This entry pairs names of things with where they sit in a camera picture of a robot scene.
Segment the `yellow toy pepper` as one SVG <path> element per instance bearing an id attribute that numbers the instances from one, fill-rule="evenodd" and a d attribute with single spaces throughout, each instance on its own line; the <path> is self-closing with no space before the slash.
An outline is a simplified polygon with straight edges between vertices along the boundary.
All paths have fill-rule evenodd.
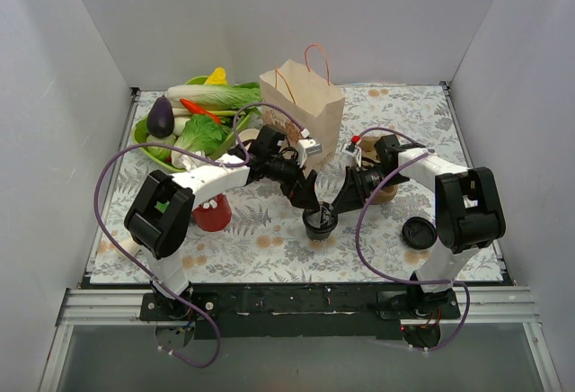
<path id="1" fill-rule="evenodd" d="M 228 85 L 226 79 L 226 71 L 223 67 L 217 67 L 207 78 L 204 82 L 204 85 Z"/>

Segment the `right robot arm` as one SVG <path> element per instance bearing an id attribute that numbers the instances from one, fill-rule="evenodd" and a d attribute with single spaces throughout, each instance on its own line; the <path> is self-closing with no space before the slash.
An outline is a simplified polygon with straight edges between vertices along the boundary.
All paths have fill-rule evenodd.
<path id="1" fill-rule="evenodd" d="M 406 296 L 408 310 L 427 317 L 439 306 L 438 294 L 453 287 L 466 263 L 505 234 L 495 179 L 486 167 L 452 164 L 410 138 L 401 143 L 396 134 L 382 136 L 375 150 L 376 165 L 346 168 L 332 215 L 353 210 L 364 215 L 377 192 L 388 185 L 414 181 L 433 192 L 437 241 L 427 261 L 405 282 L 418 287 Z"/>

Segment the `floral patterned table mat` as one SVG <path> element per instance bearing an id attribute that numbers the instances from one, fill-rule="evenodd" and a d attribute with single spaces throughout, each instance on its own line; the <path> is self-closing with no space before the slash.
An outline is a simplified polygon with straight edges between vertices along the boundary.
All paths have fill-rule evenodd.
<path id="1" fill-rule="evenodd" d="M 351 136 L 369 127 L 398 131 L 436 150 L 449 162 L 467 165 L 445 86 L 341 86 L 346 102 L 337 155 L 320 172 L 317 193 L 331 202 L 344 177 L 350 157 L 340 148 Z M 106 227 L 119 241 L 128 238 L 123 222 L 146 176 L 164 170 L 143 148 L 124 155 L 109 196 Z M 301 209 L 293 209 L 279 185 L 268 180 L 227 192 L 233 216 L 220 232 L 195 225 L 182 245 L 183 270 L 193 283 L 226 282 L 357 282 L 380 281 L 359 260 L 354 244 L 358 211 L 340 216 L 339 224 L 323 242 L 306 237 Z M 401 238 L 403 223 L 420 216 L 434 220 L 434 195 L 420 184 L 400 185 L 393 200 L 372 204 L 362 224 L 361 248 L 369 263 L 390 276 L 408 279 L 428 258 L 429 250 L 410 249 Z M 90 282 L 148 284 L 148 276 L 117 252 L 101 235 L 90 264 Z M 462 281 L 502 282 L 501 266 L 492 248 L 482 249 L 458 275 Z"/>

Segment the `aluminium frame rail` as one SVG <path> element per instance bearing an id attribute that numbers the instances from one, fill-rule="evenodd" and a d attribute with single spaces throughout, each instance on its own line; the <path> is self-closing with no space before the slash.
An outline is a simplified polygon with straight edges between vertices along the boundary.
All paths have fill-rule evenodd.
<path id="1" fill-rule="evenodd" d="M 146 290 L 68 290 L 57 325 L 148 325 L 139 318 Z"/>

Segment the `toy napa cabbage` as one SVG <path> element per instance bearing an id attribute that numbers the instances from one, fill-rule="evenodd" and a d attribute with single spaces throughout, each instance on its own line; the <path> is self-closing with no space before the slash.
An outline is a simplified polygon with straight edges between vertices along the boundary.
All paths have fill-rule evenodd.
<path id="1" fill-rule="evenodd" d="M 173 107 L 182 107 L 181 99 L 192 101 L 209 111 L 238 110 L 261 100 L 258 83 L 239 85 L 177 85 L 165 94 Z"/>

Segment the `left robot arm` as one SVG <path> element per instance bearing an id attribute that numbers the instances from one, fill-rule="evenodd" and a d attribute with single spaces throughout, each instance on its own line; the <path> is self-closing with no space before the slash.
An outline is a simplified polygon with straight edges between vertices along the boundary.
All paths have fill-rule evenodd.
<path id="1" fill-rule="evenodd" d="M 286 135 L 270 125 L 260 129 L 248 147 L 242 143 L 229 149 L 216 162 L 188 172 L 150 173 L 125 217 L 125 227 L 136 243 L 145 248 L 152 273 L 152 288 L 162 295 L 160 308 L 173 320 L 190 313 L 190 286 L 178 253 L 188 232 L 192 211 L 228 190 L 261 179 L 279 183 L 291 205 L 316 212 L 317 172 L 305 170 L 309 156 L 322 152 L 312 138 L 297 141 L 294 158 L 280 153 Z"/>

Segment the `purple toy eggplant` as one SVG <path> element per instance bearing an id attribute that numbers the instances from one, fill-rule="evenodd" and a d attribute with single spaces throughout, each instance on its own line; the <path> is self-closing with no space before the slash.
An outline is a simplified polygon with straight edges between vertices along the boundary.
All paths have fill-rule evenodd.
<path id="1" fill-rule="evenodd" d="M 163 95 L 155 100 L 147 115 L 147 131 L 155 138 L 167 138 L 173 133 L 174 120 L 171 102 Z"/>

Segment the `white paper coffee cup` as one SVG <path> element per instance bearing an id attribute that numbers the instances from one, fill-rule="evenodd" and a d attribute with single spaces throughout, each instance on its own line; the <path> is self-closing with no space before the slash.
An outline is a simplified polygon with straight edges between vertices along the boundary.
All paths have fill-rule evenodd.
<path id="1" fill-rule="evenodd" d="M 239 140 L 237 143 L 242 143 L 248 147 L 259 135 L 258 129 L 246 129 L 239 133 Z"/>

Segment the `green toy lettuce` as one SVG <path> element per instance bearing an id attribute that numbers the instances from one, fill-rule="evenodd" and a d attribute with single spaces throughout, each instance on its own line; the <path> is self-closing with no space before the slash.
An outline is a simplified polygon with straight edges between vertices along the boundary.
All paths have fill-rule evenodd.
<path id="1" fill-rule="evenodd" d="M 216 124 L 208 116 L 197 114 L 185 123 L 174 146 L 192 153 L 202 152 L 208 156 L 222 145 L 228 134 L 229 129 Z"/>

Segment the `black paper coffee cup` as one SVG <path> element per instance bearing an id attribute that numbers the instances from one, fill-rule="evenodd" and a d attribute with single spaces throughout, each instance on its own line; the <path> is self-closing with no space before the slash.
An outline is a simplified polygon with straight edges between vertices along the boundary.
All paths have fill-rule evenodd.
<path id="1" fill-rule="evenodd" d="M 332 205 L 321 202 L 317 211 L 305 209 L 302 214 L 307 237 L 312 241 L 324 241 L 338 225 L 338 216 L 332 212 Z"/>

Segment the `green vegetable tray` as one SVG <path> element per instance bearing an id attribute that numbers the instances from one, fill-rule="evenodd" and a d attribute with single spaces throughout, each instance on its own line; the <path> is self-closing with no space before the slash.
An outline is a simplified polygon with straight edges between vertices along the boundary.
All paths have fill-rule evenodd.
<path id="1" fill-rule="evenodd" d="M 260 114 L 254 106 L 260 98 L 257 83 L 231 85 L 217 73 L 199 76 L 157 97 L 136 123 L 132 137 L 153 161 L 179 172 L 184 168 L 183 155 L 174 147 L 219 158 L 234 144 L 235 135 Z"/>

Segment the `red cup holder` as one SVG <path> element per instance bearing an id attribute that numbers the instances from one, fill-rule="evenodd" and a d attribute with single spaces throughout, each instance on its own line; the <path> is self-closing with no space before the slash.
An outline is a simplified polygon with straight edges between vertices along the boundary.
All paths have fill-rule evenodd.
<path id="1" fill-rule="evenodd" d="M 207 232 L 223 230 L 231 221 L 232 211 L 227 197 L 218 194 L 192 211 L 197 226 Z"/>

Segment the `black plastic cup lid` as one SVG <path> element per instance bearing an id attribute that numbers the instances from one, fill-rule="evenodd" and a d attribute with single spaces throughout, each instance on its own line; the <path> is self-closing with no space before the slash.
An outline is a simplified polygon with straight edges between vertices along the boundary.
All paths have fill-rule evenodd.
<path id="1" fill-rule="evenodd" d="M 329 208 L 330 203 L 323 201 L 317 211 L 305 209 L 302 215 L 305 226 L 315 232 L 332 231 L 338 224 L 338 217 L 332 217 Z"/>

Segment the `kraft paper takeout bag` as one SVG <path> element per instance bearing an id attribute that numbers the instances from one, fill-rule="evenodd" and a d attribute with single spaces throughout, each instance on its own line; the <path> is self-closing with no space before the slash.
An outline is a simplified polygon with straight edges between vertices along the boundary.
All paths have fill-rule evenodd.
<path id="1" fill-rule="evenodd" d="M 317 74 L 308 60 L 301 64 L 289 59 L 260 75 L 260 89 L 265 103 L 289 114 L 265 106 L 262 118 L 266 124 L 283 130 L 291 145 L 302 138 L 301 128 L 321 145 L 322 152 L 307 159 L 306 171 L 319 171 L 329 164 L 338 145 L 345 104 L 342 90 L 332 83 L 330 68 Z"/>

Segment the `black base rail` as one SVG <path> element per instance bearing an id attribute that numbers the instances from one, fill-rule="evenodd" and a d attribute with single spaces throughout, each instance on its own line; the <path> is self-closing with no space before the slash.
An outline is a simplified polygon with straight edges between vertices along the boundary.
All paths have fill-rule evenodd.
<path id="1" fill-rule="evenodd" d="M 399 340 L 400 323 L 425 322 L 427 316 L 457 320 L 462 298 L 453 291 L 439 307 L 410 307 L 413 287 L 401 284 L 196 284 L 185 298 L 210 319 L 178 301 L 152 291 L 143 296 L 139 318 L 148 322 L 181 322 L 197 339 L 298 336 L 371 336 Z"/>

